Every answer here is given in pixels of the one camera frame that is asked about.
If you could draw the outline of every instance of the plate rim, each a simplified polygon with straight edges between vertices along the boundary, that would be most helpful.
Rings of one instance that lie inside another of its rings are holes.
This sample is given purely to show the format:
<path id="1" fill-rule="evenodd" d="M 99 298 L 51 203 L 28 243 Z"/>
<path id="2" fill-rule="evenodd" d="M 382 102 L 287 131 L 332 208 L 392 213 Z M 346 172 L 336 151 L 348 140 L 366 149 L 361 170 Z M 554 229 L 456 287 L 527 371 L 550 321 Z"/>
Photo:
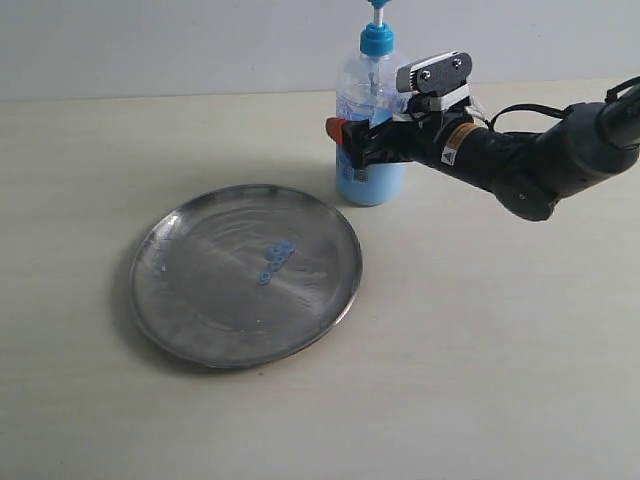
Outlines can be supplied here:
<path id="1" fill-rule="evenodd" d="M 306 197 L 309 197 L 311 199 L 313 199 L 314 201 L 318 202 L 319 204 L 321 204 L 322 206 L 326 207 L 329 211 L 331 211 L 334 215 L 336 215 L 339 220 L 346 226 L 347 231 L 349 233 L 349 235 L 351 236 L 352 240 L 353 240 L 353 245 L 355 247 L 355 253 L 356 253 L 356 272 L 355 272 L 355 277 L 353 279 L 353 283 L 351 285 L 351 292 L 350 292 L 350 296 L 349 296 L 349 300 L 346 302 L 346 304 L 344 305 L 344 307 L 342 308 L 342 311 L 340 312 L 340 314 L 335 318 L 335 320 L 333 320 L 325 329 L 322 329 L 317 335 L 315 335 L 314 337 L 312 337 L 310 340 L 300 344 L 299 346 L 297 346 L 295 349 L 293 349 L 290 353 L 288 354 L 281 354 L 281 355 L 277 355 L 274 358 L 268 360 L 268 361 L 254 361 L 254 362 L 246 362 L 243 364 L 214 364 L 214 363 L 210 363 L 210 362 L 202 362 L 200 360 L 196 360 L 195 358 L 184 354 L 182 352 L 178 352 L 175 349 L 170 348 L 168 345 L 166 345 L 165 343 L 163 343 L 159 338 L 157 338 L 156 336 L 152 335 L 151 332 L 149 331 L 149 329 L 146 327 L 145 325 L 145 321 L 142 318 L 142 315 L 140 313 L 140 309 L 136 306 L 136 295 L 135 295 L 135 288 L 134 288 L 134 279 L 135 279 L 135 275 L 136 275 L 136 271 L 137 271 L 137 265 L 138 265 L 138 260 L 143 252 L 143 247 L 145 246 L 145 244 L 149 241 L 150 237 L 157 232 L 157 230 L 165 223 L 168 221 L 168 219 L 170 217 L 172 217 L 173 215 L 175 215 L 177 212 L 179 212 L 180 210 L 184 209 L 185 207 L 187 207 L 190 204 L 196 203 L 198 201 L 201 201 L 202 199 L 209 197 L 211 195 L 214 194 L 220 194 L 220 193 L 224 193 L 225 191 L 229 191 L 229 190 L 236 190 L 236 189 L 247 189 L 247 188 L 277 188 L 280 190 L 287 190 L 290 192 L 294 192 L 294 193 L 298 193 L 301 195 L 304 195 Z M 129 267 L 129 273 L 128 273 L 128 290 L 129 290 L 129 309 L 132 311 L 133 314 L 133 321 L 135 323 L 135 325 L 140 329 L 140 331 L 145 335 L 145 337 L 149 340 L 151 340 L 156 346 L 160 347 L 162 350 L 164 350 L 166 353 L 169 353 L 171 355 L 173 355 L 174 357 L 177 357 L 183 361 L 186 362 L 190 362 L 196 365 L 200 365 L 202 367 L 205 368 L 209 368 L 209 369 L 215 369 L 215 370 L 244 370 L 244 369 L 249 369 L 249 368 L 254 368 L 260 365 L 267 365 L 270 363 L 274 363 L 280 360 L 284 360 L 285 358 L 288 357 L 292 357 L 298 353 L 300 353 L 302 350 L 305 350 L 306 348 L 309 348 L 310 346 L 312 346 L 313 344 L 317 343 L 320 339 L 322 339 L 325 335 L 327 335 L 331 330 L 333 330 L 343 319 L 344 317 L 346 317 L 346 315 L 349 313 L 349 311 L 351 310 L 351 307 L 353 306 L 353 303 L 356 299 L 356 295 L 358 292 L 358 289 L 360 287 L 360 283 L 362 281 L 362 276 L 363 276 L 363 271 L 364 271 L 364 262 L 363 262 L 363 255 L 362 255 L 362 246 L 360 244 L 360 240 L 358 239 L 358 236 L 356 234 L 355 229 L 353 228 L 353 225 L 351 225 L 351 223 L 349 222 L 349 220 L 347 219 L 347 217 L 340 211 L 338 210 L 338 208 L 336 208 L 334 205 L 331 205 L 328 202 L 325 202 L 324 200 L 321 200 L 320 198 L 316 197 L 315 195 L 311 195 L 307 192 L 304 192 L 298 188 L 294 188 L 294 187 L 288 187 L 288 186 L 284 186 L 284 185 L 279 185 L 279 184 L 269 184 L 269 183 L 242 183 L 242 184 L 236 184 L 236 185 L 230 185 L 227 187 L 222 187 L 216 190 L 211 190 L 209 192 L 197 195 L 195 197 L 193 197 L 191 200 L 187 200 L 186 202 L 183 202 L 182 204 L 178 205 L 177 207 L 173 208 L 171 211 L 169 211 L 168 213 L 166 213 L 165 215 L 163 215 L 158 221 L 155 222 L 155 224 L 153 225 L 153 227 L 151 227 L 151 229 L 149 229 L 149 231 L 145 234 L 144 238 L 142 239 L 142 241 L 140 242 L 140 244 L 138 245 L 138 247 L 136 248 L 135 254 L 133 255 L 133 259 L 131 262 L 131 266 Z"/>

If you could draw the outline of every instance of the table surface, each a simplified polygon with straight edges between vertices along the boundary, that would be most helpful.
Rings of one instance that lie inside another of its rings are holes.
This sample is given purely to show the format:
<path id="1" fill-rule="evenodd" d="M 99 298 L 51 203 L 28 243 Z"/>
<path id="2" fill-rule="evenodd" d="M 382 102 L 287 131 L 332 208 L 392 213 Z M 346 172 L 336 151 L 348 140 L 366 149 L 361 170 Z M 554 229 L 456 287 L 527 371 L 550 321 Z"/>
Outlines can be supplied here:
<path id="1" fill-rule="evenodd" d="M 614 83 L 474 91 L 496 112 Z M 334 190 L 333 108 L 331 92 L 0 105 L 0 478 L 640 477 L 640 168 L 540 224 L 420 165 L 358 208 Z M 177 205 L 252 182 L 338 206 L 358 296 L 286 360 L 187 366 L 131 323 L 132 253 Z"/>

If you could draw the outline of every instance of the plastic bottle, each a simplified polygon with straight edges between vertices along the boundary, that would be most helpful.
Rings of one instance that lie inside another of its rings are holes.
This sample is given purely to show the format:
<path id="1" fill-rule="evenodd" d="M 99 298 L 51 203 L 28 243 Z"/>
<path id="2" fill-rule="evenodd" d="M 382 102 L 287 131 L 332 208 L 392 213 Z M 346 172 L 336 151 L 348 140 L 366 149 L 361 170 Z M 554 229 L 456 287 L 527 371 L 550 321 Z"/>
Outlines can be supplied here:
<path id="1" fill-rule="evenodd" d="M 348 58 L 338 73 L 336 116 L 368 119 L 373 126 L 403 111 L 411 94 L 396 89 L 397 70 L 408 61 L 394 50 L 393 30 L 382 22 L 383 7 L 389 0 L 368 1 L 374 7 L 374 21 L 360 35 L 360 51 Z M 402 188 L 404 171 L 404 164 L 354 170 L 345 152 L 337 147 L 337 189 L 358 205 L 380 205 L 393 198 Z"/>

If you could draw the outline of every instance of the robotic arm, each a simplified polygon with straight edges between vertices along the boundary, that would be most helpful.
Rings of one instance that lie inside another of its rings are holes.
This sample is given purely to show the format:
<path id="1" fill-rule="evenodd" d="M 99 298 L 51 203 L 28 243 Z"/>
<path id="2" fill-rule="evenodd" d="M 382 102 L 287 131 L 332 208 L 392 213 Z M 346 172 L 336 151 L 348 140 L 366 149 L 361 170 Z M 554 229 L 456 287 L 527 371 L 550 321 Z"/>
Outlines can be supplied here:
<path id="1" fill-rule="evenodd" d="M 488 121 L 470 95 L 471 68 L 471 57 L 463 52 L 407 65 L 396 79 L 398 91 L 414 92 L 403 113 L 373 128 L 367 120 L 330 118 L 327 133 L 345 149 L 355 169 L 415 161 L 494 194 L 509 211 L 529 221 L 547 220 L 561 199 L 636 163 L 640 77 L 609 90 L 604 102 L 564 110 L 513 105 Z M 543 133 L 495 131 L 499 115 L 518 110 L 559 122 Z"/>

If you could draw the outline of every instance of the metal plate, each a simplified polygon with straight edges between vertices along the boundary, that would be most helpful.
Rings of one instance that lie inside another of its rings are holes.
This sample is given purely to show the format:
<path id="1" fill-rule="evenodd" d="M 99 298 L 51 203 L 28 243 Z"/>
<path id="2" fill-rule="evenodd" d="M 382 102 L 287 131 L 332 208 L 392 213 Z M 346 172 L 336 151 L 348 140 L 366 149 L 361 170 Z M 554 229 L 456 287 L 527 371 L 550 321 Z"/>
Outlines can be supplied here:
<path id="1" fill-rule="evenodd" d="M 270 247 L 295 251 L 261 285 Z M 303 192 L 241 185 L 198 197 L 143 241 L 131 270 L 140 328 L 201 365 L 247 368 L 292 355 L 347 313 L 362 254 L 347 220 Z"/>

